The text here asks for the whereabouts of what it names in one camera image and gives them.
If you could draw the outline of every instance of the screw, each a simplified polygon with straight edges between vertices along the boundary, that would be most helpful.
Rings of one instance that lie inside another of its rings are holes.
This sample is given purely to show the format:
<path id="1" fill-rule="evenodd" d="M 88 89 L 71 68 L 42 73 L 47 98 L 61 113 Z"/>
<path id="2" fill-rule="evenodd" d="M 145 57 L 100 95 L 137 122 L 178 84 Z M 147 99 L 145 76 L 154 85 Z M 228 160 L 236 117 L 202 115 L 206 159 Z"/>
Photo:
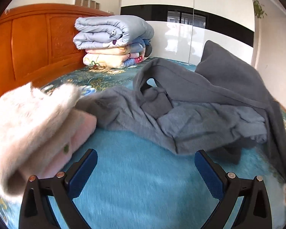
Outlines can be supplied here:
<path id="1" fill-rule="evenodd" d="M 236 175 L 235 175 L 233 172 L 229 172 L 229 173 L 228 173 L 228 177 L 231 178 L 231 179 L 233 179 L 233 178 L 236 177 Z"/>
<path id="2" fill-rule="evenodd" d="M 256 179 L 261 182 L 263 180 L 263 177 L 262 176 L 257 176 Z"/>
<path id="3" fill-rule="evenodd" d="M 58 173 L 56 174 L 56 176 L 57 176 L 58 178 L 62 178 L 64 175 L 65 175 L 65 173 L 64 173 L 63 171 L 60 171 L 60 172 L 58 172 Z"/>
<path id="4" fill-rule="evenodd" d="M 32 176 L 29 177 L 29 181 L 30 181 L 30 182 L 35 181 L 35 179 L 36 179 L 36 176 L 34 176 L 34 175 L 32 175 Z"/>

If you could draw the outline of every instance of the blue bedsheet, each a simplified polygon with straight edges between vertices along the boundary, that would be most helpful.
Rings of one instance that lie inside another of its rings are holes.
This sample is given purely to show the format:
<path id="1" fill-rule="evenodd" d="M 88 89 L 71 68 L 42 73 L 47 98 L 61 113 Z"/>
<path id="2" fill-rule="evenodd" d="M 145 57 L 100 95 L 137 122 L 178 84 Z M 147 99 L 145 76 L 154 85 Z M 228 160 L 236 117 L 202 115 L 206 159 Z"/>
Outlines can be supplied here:
<path id="1" fill-rule="evenodd" d="M 82 86 L 83 95 L 116 85 L 131 88 L 133 77 L 150 59 L 123 70 L 85 67 L 58 78 L 43 90 L 50 94 L 67 82 Z M 195 70 L 194 65 L 175 62 Z M 97 128 L 73 155 L 68 166 L 79 160 L 88 148 L 98 152 L 98 164 L 74 203 L 93 229 L 196 229 L 203 225 L 217 204 L 200 177 L 193 156 L 176 156 L 131 132 Z M 286 222 L 284 180 L 269 165 L 260 148 L 261 145 L 251 145 L 251 148 L 242 149 L 239 162 L 227 160 L 222 152 L 210 156 L 225 171 L 233 171 L 240 178 L 263 176 L 271 204 L 273 229 L 280 229 Z M 59 215 L 52 198 L 51 203 Z M 18 228 L 19 209 L 20 204 L 8 203 L 0 197 L 0 215 L 10 229 Z M 226 228 L 232 225 L 235 216 L 234 211 Z M 62 228 L 67 228 L 61 216 L 58 221 Z"/>

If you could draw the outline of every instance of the black glass panel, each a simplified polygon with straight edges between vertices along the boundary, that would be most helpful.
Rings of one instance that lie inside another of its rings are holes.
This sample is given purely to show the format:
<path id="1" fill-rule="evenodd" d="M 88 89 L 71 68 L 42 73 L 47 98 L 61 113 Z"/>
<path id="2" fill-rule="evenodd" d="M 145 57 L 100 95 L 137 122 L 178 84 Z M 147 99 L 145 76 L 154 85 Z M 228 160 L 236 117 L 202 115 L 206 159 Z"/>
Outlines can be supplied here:
<path id="1" fill-rule="evenodd" d="M 190 7 L 145 4 L 121 7 L 122 15 L 136 15 L 146 21 L 183 23 L 224 34 L 253 47 L 254 32 L 221 16 Z"/>

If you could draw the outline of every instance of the stack of folded quilts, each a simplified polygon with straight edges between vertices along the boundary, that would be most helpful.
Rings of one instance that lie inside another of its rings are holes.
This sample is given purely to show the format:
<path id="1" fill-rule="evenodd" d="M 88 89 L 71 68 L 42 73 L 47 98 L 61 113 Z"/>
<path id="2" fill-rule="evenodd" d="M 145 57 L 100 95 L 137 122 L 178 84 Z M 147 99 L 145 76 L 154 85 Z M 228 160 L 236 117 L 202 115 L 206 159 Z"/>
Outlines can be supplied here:
<path id="1" fill-rule="evenodd" d="M 139 64 L 151 54 L 154 30 L 145 20 L 133 15 L 78 18 L 79 33 L 73 42 L 86 50 L 83 62 L 88 66 L 127 68 Z"/>

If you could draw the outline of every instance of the wooden headboard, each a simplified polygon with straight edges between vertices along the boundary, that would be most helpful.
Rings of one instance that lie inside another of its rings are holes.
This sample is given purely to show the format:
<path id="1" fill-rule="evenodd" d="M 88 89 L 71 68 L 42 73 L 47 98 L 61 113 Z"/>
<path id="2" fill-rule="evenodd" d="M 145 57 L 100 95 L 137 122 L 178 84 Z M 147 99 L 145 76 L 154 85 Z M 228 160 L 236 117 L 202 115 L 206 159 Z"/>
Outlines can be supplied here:
<path id="1" fill-rule="evenodd" d="M 30 81 L 36 87 L 82 68 L 74 46 L 78 17 L 109 16 L 82 6 L 42 3 L 13 8 L 0 17 L 0 96 Z"/>

